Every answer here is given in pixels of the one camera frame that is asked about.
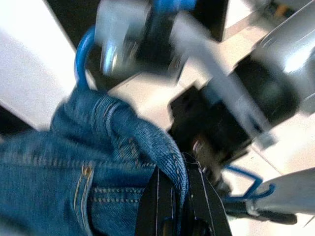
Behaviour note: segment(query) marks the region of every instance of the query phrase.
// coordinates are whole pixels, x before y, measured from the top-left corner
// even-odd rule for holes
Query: blue cable
[[[74,60],[74,74],[77,81],[77,87],[82,89],[88,89],[87,78],[85,75],[85,63],[88,55],[94,45],[95,26],[89,28],[89,30],[82,37]]]
[[[269,189],[263,193],[255,194],[254,192],[257,190],[257,188],[262,184],[262,179],[246,170],[232,167],[232,166],[226,166],[225,169],[233,171],[235,173],[241,174],[243,176],[249,177],[254,179],[254,183],[249,187],[249,189],[246,191],[246,193],[243,196],[227,196],[224,198],[225,202],[237,202],[237,201],[244,201],[247,199],[260,199],[269,196],[275,191],[275,185],[270,184]]]

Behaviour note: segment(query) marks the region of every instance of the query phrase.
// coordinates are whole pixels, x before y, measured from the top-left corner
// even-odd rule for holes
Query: denim fabric
[[[187,173],[168,134],[125,102],[75,89],[49,131],[0,145],[0,216],[35,235],[134,235],[155,164],[183,203]]]

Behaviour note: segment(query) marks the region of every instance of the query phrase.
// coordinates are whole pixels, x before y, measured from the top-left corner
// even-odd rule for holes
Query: jeans
[[[187,173],[171,137],[127,103],[76,88],[49,131],[0,145],[0,219],[34,235],[134,235],[155,165],[183,203]]]

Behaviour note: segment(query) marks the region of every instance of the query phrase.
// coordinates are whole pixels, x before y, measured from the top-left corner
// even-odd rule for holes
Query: blue wire
[[[95,26],[89,28],[89,30],[82,37],[74,60],[74,74],[77,81],[77,87],[88,89],[87,78],[85,75],[85,63],[88,55],[94,45]]]
[[[257,188],[262,184],[262,178],[246,171],[240,168],[232,167],[232,166],[226,166],[225,167],[227,170],[239,173],[243,176],[250,177],[254,179],[254,183],[249,187],[249,189],[246,191],[246,193],[243,196],[238,196],[238,197],[233,197],[233,196],[228,196],[224,199],[226,202],[237,202],[237,201],[244,201],[247,199],[260,199],[269,196],[275,191],[275,185],[270,184],[269,189],[263,193],[260,194],[254,194],[254,192],[257,190]]]

